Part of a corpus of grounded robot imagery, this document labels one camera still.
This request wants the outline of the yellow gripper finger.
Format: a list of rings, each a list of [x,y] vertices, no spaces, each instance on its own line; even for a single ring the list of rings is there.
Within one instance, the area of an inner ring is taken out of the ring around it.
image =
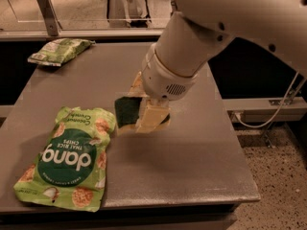
[[[140,97],[144,98],[147,96],[144,86],[143,86],[143,81],[142,81],[142,73],[138,72],[133,84],[130,87],[130,91],[128,92],[129,97]]]
[[[137,133],[150,133],[167,118],[170,113],[168,100],[144,98],[139,109],[139,118],[136,122]]]

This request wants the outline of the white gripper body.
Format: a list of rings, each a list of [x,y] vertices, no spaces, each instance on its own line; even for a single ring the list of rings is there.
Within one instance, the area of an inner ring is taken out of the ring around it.
[[[154,99],[182,99],[196,83],[198,75],[182,77],[172,73],[159,60],[152,44],[142,61],[141,77],[147,95]]]

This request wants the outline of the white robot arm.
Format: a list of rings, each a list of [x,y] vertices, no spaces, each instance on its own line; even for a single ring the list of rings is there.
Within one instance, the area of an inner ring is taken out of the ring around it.
[[[138,133],[156,130],[184,97],[202,66],[240,37],[307,74],[306,0],[175,0],[159,40],[145,55],[130,90],[142,96]]]

